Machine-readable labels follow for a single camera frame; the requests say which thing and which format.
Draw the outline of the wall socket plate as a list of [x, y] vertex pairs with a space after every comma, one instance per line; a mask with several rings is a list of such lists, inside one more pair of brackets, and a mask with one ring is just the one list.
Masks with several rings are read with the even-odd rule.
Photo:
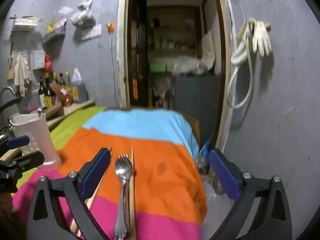
[[101, 25], [97, 24], [91, 28], [86, 28], [81, 31], [81, 40], [86, 41], [101, 36]]

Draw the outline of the large steel spoon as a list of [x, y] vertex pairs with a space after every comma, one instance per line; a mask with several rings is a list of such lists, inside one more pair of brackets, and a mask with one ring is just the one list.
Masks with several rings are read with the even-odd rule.
[[114, 226], [115, 239], [125, 239], [130, 233], [129, 223], [129, 180], [132, 175], [132, 163], [127, 159], [117, 159], [115, 173], [120, 181], [120, 194], [116, 223]]

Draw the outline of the white pillow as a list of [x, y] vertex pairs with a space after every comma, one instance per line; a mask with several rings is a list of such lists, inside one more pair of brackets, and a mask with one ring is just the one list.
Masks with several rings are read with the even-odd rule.
[[216, 50], [211, 30], [202, 38], [202, 57], [201, 61], [207, 70], [211, 70], [215, 64]]

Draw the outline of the dark wine bottle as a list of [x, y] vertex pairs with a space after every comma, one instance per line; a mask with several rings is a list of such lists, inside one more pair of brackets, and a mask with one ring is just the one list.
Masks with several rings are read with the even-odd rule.
[[42, 108], [46, 108], [46, 103], [45, 103], [45, 96], [46, 96], [46, 89], [44, 87], [44, 84], [43, 84], [43, 81], [42, 81], [42, 78], [40, 78], [40, 81], [39, 81], [39, 101], [40, 101], [40, 105]]

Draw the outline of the lone wooden chopstick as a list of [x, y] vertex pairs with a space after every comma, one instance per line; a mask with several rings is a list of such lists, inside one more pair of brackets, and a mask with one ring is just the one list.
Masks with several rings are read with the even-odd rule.
[[132, 163], [132, 175], [129, 180], [129, 223], [131, 240], [137, 239], [136, 233], [136, 216], [135, 216], [135, 163], [134, 163], [134, 147], [131, 149], [130, 160]]

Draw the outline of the green box on shelf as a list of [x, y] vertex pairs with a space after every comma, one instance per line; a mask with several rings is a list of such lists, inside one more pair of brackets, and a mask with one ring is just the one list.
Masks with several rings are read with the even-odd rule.
[[149, 64], [149, 71], [151, 73], [165, 73], [167, 66], [163, 62], [152, 62]]

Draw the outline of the hanging beige towel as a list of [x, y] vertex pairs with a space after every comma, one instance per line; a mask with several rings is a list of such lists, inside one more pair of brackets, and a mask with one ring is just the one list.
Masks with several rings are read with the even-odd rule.
[[19, 88], [20, 96], [25, 98], [31, 75], [28, 61], [22, 52], [19, 52], [14, 65], [14, 84]]

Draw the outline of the hanging grey plastic bag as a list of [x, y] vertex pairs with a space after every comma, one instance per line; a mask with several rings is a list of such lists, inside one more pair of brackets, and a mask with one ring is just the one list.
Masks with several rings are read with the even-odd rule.
[[77, 28], [90, 28], [96, 24], [92, 11], [93, 0], [82, 0], [78, 5], [78, 12], [74, 13], [70, 20]]

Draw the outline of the clear plastic bag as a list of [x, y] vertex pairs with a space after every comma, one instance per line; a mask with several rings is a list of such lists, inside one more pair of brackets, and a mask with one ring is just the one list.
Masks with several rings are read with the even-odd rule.
[[174, 61], [172, 74], [202, 75], [208, 71], [208, 67], [200, 59], [191, 56], [179, 56]]

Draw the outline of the grey cabinet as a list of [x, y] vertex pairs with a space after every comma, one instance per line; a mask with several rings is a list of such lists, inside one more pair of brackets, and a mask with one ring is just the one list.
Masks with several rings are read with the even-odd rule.
[[220, 83], [219, 75], [180, 75], [172, 77], [172, 109], [199, 121], [200, 144], [204, 144], [215, 132]]

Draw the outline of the large cooking oil jug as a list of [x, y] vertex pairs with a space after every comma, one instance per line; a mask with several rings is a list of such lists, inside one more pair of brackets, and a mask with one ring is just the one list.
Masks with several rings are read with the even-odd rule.
[[71, 93], [73, 100], [77, 103], [83, 103], [88, 100], [87, 89], [78, 68], [74, 68], [71, 77]]

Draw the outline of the steel fork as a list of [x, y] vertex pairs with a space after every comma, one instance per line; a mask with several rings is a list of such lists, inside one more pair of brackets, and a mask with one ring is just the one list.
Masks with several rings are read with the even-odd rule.
[[127, 159], [128, 161], [131, 161], [131, 159], [129, 158], [128, 154], [120, 154], [118, 156], [118, 159], [123, 159], [123, 158]]

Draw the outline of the white plastic utensil holder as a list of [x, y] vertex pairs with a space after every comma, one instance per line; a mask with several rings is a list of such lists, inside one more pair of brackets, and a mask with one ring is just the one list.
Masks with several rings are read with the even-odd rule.
[[23, 155], [40, 151], [44, 155], [40, 168], [46, 171], [57, 170], [61, 166], [62, 160], [54, 148], [42, 109], [38, 108], [35, 113], [16, 115], [9, 121], [16, 137], [29, 137], [29, 144], [20, 147]]

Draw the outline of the dark sauce bottle yellow label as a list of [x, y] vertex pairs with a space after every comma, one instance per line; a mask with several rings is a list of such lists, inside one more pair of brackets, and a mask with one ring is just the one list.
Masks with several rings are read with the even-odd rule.
[[46, 107], [50, 108], [56, 104], [56, 94], [53, 92], [50, 86], [49, 73], [45, 73], [45, 80], [46, 80], [46, 91], [45, 91], [44, 102], [46, 104]]

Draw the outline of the wooden cutting board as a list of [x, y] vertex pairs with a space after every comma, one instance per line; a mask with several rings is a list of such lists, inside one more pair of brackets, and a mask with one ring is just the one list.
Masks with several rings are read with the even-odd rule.
[[52, 116], [57, 115], [57, 113], [60, 113], [61, 111], [63, 111], [63, 105], [59, 102], [53, 105], [52, 107], [45, 109], [44, 113], [46, 115], [46, 119], [49, 119]]

